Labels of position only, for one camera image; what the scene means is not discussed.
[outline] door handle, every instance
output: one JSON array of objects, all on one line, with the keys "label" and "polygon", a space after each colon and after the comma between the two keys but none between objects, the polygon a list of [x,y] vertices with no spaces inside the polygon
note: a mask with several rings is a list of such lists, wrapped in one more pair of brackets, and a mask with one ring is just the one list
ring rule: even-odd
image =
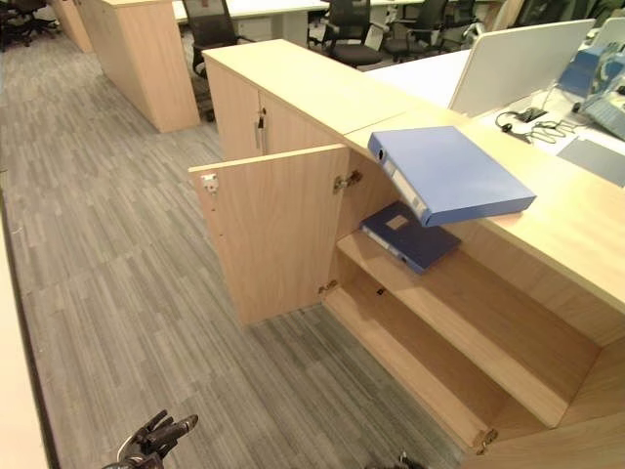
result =
[{"label": "door handle", "polygon": [[258,132],[259,132],[259,122],[252,122],[252,127],[254,127],[254,142],[256,143],[256,149],[258,149],[260,147],[260,141],[258,138]]},{"label": "door handle", "polygon": [[261,134],[261,153],[267,154],[267,110],[263,107],[258,114],[258,131]]}]

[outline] cabinet top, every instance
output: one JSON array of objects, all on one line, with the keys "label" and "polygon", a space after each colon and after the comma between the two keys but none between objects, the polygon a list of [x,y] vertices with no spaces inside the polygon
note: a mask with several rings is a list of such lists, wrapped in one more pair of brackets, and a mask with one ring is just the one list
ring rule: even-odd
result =
[{"label": "cabinet top", "polygon": [[281,39],[203,54],[340,135],[420,103],[354,68]]},{"label": "cabinet top", "polygon": [[150,3],[172,3],[171,0],[100,0],[113,8],[134,7],[137,5],[148,5]]},{"label": "cabinet top", "polygon": [[537,194],[484,225],[625,314],[625,191],[568,161],[283,40],[204,51],[371,157],[371,132],[454,125]]}]

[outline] robotic hand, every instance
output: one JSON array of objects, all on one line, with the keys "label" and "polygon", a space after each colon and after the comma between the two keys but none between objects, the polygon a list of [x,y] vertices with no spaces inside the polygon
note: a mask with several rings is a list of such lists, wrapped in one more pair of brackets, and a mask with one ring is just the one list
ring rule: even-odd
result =
[{"label": "robotic hand", "polygon": [[167,410],[154,415],[124,442],[117,452],[117,462],[103,469],[163,469],[163,459],[167,453],[197,423],[197,415],[190,415],[176,423],[172,417],[165,418],[166,415]]}]

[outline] headphones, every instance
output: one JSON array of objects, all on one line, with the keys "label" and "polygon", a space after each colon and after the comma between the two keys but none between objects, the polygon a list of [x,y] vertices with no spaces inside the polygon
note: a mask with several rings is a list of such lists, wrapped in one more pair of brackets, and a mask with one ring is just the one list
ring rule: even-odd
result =
[{"label": "headphones", "polygon": [[507,122],[505,124],[501,123],[501,118],[506,116],[506,115],[512,115],[514,117],[519,117],[521,115],[520,112],[516,112],[515,110],[508,110],[506,112],[502,112],[501,114],[499,114],[496,118],[495,118],[495,125],[497,127],[499,127],[501,129],[501,131],[504,134],[508,134],[511,137],[515,137],[516,139],[519,139],[523,142],[526,142],[527,144],[531,144],[531,140],[529,140],[529,137],[526,134],[518,134],[516,132],[513,132],[513,126],[510,122]]}]

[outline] gray carpet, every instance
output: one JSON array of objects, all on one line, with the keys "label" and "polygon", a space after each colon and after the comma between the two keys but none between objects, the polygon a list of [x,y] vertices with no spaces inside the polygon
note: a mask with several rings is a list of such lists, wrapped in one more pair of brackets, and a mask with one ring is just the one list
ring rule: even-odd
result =
[{"label": "gray carpet", "polygon": [[9,48],[3,73],[1,182],[63,468],[110,462],[165,407],[200,416],[168,468],[357,469],[402,449],[457,466],[320,306],[236,323],[187,175],[219,161],[213,124],[157,134],[63,36]]}]

